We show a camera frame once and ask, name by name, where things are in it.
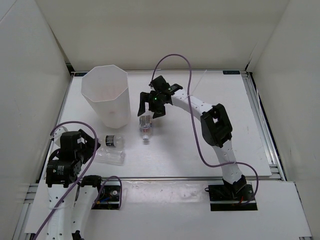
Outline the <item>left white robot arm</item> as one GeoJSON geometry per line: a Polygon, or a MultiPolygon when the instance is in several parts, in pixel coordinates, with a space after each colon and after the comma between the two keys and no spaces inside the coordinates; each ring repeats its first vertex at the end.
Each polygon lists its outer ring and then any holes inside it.
{"type": "Polygon", "coordinates": [[[98,175],[82,176],[82,166],[94,155],[95,140],[82,129],[59,128],[58,148],[51,153],[45,183],[51,217],[45,227],[47,240],[83,240],[94,200],[105,194],[98,175]]]}

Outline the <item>blue white label plastic bottle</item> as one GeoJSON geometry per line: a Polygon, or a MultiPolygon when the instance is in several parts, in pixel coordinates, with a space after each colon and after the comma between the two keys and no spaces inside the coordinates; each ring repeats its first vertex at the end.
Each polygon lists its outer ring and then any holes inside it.
{"type": "Polygon", "coordinates": [[[153,118],[151,112],[145,112],[139,117],[139,132],[143,143],[148,145],[153,136],[153,118]]]}

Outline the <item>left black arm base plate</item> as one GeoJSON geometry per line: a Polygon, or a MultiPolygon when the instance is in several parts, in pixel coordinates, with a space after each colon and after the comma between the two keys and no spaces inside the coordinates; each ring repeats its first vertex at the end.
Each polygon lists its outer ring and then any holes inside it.
{"type": "Polygon", "coordinates": [[[123,185],[117,176],[108,177],[98,189],[92,210],[120,210],[122,206],[123,185]]]}

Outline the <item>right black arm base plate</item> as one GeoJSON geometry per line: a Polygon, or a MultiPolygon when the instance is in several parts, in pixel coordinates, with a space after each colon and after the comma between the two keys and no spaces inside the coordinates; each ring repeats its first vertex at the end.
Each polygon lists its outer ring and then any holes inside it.
{"type": "Polygon", "coordinates": [[[239,193],[233,194],[223,184],[208,185],[204,191],[209,195],[211,212],[257,211],[252,184],[247,183],[239,193]]]}

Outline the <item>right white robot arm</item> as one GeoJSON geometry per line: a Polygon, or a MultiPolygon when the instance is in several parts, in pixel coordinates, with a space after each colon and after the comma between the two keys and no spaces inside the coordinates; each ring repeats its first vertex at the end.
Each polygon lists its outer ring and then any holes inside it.
{"type": "Polygon", "coordinates": [[[238,199],[246,186],[246,177],[238,167],[238,162],[232,146],[232,131],[230,119],[225,107],[218,103],[206,103],[190,93],[190,88],[184,89],[179,84],[170,85],[163,76],[153,79],[149,84],[150,92],[141,92],[139,95],[140,117],[148,110],[156,119],[166,115],[166,104],[185,110],[191,116],[191,124],[197,150],[202,162],[210,168],[221,168],[224,193],[230,200],[238,199]],[[201,134],[204,141],[214,150],[218,164],[212,165],[205,161],[200,149],[199,138],[195,126],[195,119],[199,120],[201,134]]]}

